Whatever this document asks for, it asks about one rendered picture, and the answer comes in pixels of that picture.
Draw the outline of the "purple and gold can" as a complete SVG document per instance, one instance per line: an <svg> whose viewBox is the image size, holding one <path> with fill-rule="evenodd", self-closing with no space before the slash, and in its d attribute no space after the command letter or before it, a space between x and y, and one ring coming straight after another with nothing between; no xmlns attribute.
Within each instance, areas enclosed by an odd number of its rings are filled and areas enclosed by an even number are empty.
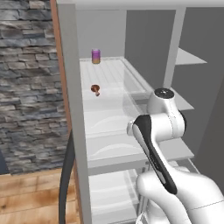
<svg viewBox="0 0 224 224"><path fill-rule="evenodd" d="M99 49L92 50L92 63L99 64L101 62L101 51Z"/></svg>

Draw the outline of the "grey open fridge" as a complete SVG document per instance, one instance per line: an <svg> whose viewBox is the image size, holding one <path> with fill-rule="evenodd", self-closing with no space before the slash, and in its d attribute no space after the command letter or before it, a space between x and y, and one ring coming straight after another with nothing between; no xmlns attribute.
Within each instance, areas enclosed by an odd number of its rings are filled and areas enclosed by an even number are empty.
<svg viewBox="0 0 224 224"><path fill-rule="evenodd" d="M70 178L78 182L81 224L93 224L90 176L152 169L141 145L127 133L129 122L147 113L152 92L170 89L183 116L193 108L172 88L174 70L177 65L204 61L182 50L179 42L186 10L213 7L224 7L224 0L56 0L75 153ZM101 51L101 60L124 57L153 88L149 97L102 98L94 93L93 99L85 100L80 59L92 60L93 49ZM204 175L193 164L194 154L183 136L163 141L160 150L171 166Z"/></svg>

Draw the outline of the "brown mushroom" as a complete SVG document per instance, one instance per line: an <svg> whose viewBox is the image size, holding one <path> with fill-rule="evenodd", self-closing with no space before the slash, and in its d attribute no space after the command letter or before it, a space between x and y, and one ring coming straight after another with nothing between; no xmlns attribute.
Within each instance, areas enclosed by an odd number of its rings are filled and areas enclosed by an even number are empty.
<svg viewBox="0 0 224 224"><path fill-rule="evenodd" d="M91 91L94 92L96 96L100 95L100 87L96 84L91 86Z"/></svg>

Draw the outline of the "grey fridge door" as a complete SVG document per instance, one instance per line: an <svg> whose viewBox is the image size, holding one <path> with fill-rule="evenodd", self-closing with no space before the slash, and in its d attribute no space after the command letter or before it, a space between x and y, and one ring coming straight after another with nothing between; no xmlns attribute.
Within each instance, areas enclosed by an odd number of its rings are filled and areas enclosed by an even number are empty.
<svg viewBox="0 0 224 224"><path fill-rule="evenodd" d="M171 86L192 106L183 112L183 140L194 154L195 166L207 176L212 164L203 141L224 78L224 7L188 8L179 47L204 61L175 66Z"/></svg>

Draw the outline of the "white freezer drawer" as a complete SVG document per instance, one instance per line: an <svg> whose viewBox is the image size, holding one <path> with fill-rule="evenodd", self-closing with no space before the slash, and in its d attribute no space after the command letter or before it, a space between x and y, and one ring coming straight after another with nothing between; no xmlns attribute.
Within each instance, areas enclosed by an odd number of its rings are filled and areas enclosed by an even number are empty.
<svg viewBox="0 0 224 224"><path fill-rule="evenodd" d="M146 208L139 194L137 177L148 167L104 173L89 177L93 224L132 224Z"/></svg>

